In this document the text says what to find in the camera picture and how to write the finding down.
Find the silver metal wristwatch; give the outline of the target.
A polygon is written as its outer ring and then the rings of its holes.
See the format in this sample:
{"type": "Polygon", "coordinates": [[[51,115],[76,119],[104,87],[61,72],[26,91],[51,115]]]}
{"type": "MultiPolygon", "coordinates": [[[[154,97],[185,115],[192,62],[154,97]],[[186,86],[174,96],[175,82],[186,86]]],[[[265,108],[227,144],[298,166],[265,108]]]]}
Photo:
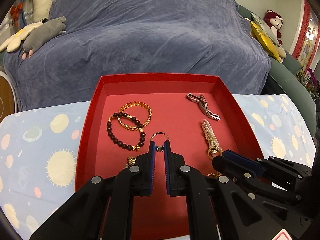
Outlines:
{"type": "Polygon", "coordinates": [[[205,99],[203,94],[200,94],[199,96],[196,96],[194,94],[187,94],[186,98],[188,100],[190,100],[191,102],[194,102],[198,105],[199,109],[202,111],[202,113],[213,120],[219,121],[220,120],[220,116],[218,114],[213,113],[209,107],[208,107],[208,103],[207,100],[205,99]]]}

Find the gold wristwatch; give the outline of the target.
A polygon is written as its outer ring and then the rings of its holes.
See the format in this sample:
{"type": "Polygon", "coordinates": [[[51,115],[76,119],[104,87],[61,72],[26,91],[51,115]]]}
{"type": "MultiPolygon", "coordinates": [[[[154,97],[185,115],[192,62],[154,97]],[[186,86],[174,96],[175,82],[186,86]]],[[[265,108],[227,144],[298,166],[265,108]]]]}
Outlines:
{"type": "Polygon", "coordinates": [[[135,165],[135,162],[136,162],[136,158],[135,158],[135,157],[128,157],[128,158],[127,158],[127,163],[126,163],[126,165],[125,165],[125,168],[134,166],[134,165],[135,165]]]}

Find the light blue planet tablecloth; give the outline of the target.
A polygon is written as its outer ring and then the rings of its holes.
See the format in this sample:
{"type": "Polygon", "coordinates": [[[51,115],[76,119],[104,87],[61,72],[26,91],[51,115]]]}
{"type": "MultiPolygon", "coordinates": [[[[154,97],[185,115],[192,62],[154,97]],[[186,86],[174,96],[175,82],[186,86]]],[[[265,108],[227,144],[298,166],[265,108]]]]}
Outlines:
{"type": "MultiPolygon", "coordinates": [[[[316,148],[287,95],[235,95],[262,149],[307,166],[316,148]]],[[[89,102],[34,109],[1,122],[1,208],[23,239],[74,193],[80,134],[89,102]]]]}

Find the potted plant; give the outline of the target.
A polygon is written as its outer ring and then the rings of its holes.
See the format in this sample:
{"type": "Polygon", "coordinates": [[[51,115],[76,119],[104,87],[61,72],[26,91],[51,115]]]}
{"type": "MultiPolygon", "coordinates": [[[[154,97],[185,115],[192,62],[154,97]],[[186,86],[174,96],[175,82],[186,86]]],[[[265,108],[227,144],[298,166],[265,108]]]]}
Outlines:
{"type": "Polygon", "coordinates": [[[313,100],[319,99],[319,80],[316,79],[311,68],[306,71],[301,69],[296,74],[296,78],[306,88],[313,100]]]}

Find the cream pillow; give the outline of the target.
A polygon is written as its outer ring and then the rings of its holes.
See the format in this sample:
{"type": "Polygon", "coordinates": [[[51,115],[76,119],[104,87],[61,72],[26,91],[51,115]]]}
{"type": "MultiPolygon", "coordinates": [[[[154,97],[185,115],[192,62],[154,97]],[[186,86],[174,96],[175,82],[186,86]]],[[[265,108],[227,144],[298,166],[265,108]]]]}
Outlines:
{"type": "MultiPolygon", "coordinates": [[[[255,37],[255,35],[253,34],[252,28],[251,28],[251,36],[257,40],[257,38],[255,37]]],[[[285,50],[282,48],[281,45],[280,45],[280,46],[278,46],[278,45],[276,45],[276,44],[274,44],[274,45],[276,46],[277,51],[278,51],[278,53],[279,53],[279,56],[281,57],[281,62],[280,62],[280,63],[282,63],[282,62],[283,62],[283,59],[286,58],[286,52],[285,52],[285,50]]]]}

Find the gold satin pillow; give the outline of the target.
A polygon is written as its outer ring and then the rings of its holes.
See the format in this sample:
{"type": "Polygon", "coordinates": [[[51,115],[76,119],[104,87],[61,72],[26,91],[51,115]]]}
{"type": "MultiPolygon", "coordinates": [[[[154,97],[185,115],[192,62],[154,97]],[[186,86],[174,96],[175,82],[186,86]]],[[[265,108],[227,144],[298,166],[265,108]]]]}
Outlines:
{"type": "Polygon", "coordinates": [[[268,54],[276,59],[278,62],[281,62],[281,57],[277,51],[276,46],[270,37],[253,21],[250,22],[253,34],[262,45],[262,47],[268,52],[268,54]]]}

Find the silver grey pillow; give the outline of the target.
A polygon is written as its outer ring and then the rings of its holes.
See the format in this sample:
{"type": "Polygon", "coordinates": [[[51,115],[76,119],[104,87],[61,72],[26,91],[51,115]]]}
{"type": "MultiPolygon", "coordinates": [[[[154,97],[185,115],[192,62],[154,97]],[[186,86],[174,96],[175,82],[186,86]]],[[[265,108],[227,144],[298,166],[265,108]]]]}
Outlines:
{"type": "Polygon", "coordinates": [[[251,12],[251,16],[253,21],[269,36],[269,38],[273,41],[274,44],[280,46],[279,41],[277,40],[276,35],[272,32],[271,28],[267,25],[267,23],[261,19],[258,15],[251,12]]]}

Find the red monkey plush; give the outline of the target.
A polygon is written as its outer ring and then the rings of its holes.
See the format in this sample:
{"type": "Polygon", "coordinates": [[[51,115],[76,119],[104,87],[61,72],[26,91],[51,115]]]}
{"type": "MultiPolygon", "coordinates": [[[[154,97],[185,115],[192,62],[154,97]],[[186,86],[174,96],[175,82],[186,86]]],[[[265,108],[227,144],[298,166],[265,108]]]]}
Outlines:
{"type": "Polygon", "coordinates": [[[264,21],[270,27],[272,33],[275,35],[279,44],[282,46],[283,42],[282,42],[282,40],[280,40],[282,35],[279,30],[282,28],[282,26],[284,24],[283,18],[279,14],[274,12],[273,10],[267,10],[267,12],[264,16],[264,21]]]}

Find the red hanging decoration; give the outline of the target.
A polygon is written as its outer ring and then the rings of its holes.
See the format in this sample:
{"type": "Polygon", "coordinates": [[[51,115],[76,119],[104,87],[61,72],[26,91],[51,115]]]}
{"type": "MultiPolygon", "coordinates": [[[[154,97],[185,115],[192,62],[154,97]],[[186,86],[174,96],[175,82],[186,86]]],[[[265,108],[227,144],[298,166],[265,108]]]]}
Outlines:
{"type": "Polygon", "coordinates": [[[292,42],[292,53],[291,55],[298,59],[302,51],[303,43],[306,40],[306,33],[309,27],[311,7],[307,0],[302,0],[302,7],[300,10],[300,20],[295,35],[294,41],[292,42]]]}

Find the grey plush toy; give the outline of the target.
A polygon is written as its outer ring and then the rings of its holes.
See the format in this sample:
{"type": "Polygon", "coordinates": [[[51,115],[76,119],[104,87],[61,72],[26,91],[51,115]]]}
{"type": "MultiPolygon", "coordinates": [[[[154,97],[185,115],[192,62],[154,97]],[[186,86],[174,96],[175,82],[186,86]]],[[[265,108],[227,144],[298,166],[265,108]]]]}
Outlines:
{"type": "Polygon", "coordinates": [[[32,57],[46,42],[66,32],[66,18],[62,16],[49,20],[34,29],[23,43],[22,60],[32,57]]]}

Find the blue curtain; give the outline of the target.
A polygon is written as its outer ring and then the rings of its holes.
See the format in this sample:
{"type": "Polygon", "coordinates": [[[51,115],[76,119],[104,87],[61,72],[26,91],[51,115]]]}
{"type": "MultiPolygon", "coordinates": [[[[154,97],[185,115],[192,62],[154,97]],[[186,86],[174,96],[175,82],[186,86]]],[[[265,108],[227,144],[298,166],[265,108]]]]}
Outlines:
{"type": "Polygon", "coordinates": [[[19,25],[20,25],[20,28],[24,28],[26,25],[27,25],[27,19],[26,19],[26,16],[25,16],[25,9],[27,8],[26,7],[26,0],[18,0],[20,4],[22,4],[22,9],[20,10],[19,12],[19,16],[18,16],[18,20],[19,20],[19,25]]]}

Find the red bow tieback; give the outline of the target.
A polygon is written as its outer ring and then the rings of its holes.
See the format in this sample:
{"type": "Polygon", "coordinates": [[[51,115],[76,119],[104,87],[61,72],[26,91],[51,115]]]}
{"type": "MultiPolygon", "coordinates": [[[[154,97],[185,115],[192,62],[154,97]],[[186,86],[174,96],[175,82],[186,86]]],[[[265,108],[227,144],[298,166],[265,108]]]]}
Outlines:
{"type": "Polygon", "coordinates": [[[12,6],[10,9],[10,16],[11,16],[11,26],[18,25],[17,21],[19,19],[19,15],[21,10],[23,9],[23,2],[18,3],[17,6],[12,6]]]}

